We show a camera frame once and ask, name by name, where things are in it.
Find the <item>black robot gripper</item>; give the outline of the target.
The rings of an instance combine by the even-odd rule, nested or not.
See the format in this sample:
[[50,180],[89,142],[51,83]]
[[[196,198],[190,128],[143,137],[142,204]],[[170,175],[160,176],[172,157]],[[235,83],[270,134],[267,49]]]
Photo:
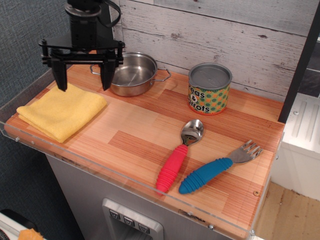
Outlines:
[[[121,9],[116,4],[108,4],[111,23],[105,25],[113,28],[121,19]],[[69,32],[62,36],[41,39],[42,62],[52,68],[57,87],[66,91],[66,64],[100,64],[100,78],[104,91],[112,85],[116,67],[123,63],[125,43],[119,40],[103,40],[108,46],[101,49],[114,49],[115,55],[97,54],[97,17],[100,15],[100,4],[65,4],[64,10],[69,19]]]

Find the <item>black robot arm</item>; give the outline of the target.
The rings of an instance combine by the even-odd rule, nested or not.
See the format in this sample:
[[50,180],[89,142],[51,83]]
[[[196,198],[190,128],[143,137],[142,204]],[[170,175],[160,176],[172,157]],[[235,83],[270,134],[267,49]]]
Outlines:
[[64,9],[69,16],[69,32],[63,36],[41,39],[42,62],[52,69],[58,88],[67,90],[67,65],[98,65],[103,90],[111,87],[116,68],[123,64],[125,43],[115,40],[112,27],[120,16],[104,23],[102,4],[118,13],[111,0],[69,0]]

